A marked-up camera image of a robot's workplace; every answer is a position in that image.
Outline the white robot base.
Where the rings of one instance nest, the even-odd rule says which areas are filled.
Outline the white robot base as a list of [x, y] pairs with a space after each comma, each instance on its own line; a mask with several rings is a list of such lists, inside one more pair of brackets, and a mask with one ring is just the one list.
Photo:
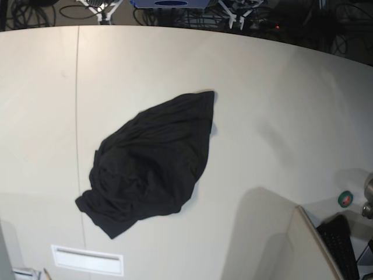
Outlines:
[[257, 8], [260, 8], [264, 1], [257, 0], [242, 0], [242, 1], [222, 1], [217, 2], [228, 16], [228, 26], [230, 29], [233, 26], [238, 26], [243, 29], [246, 18], [253, 13]]
[[97, 18], [99, 25], [112, 25], [112, 16], [118, 7], [123, 3], [123, 0], [78, 0], [85, 8], [87, 8], [93, 16]]

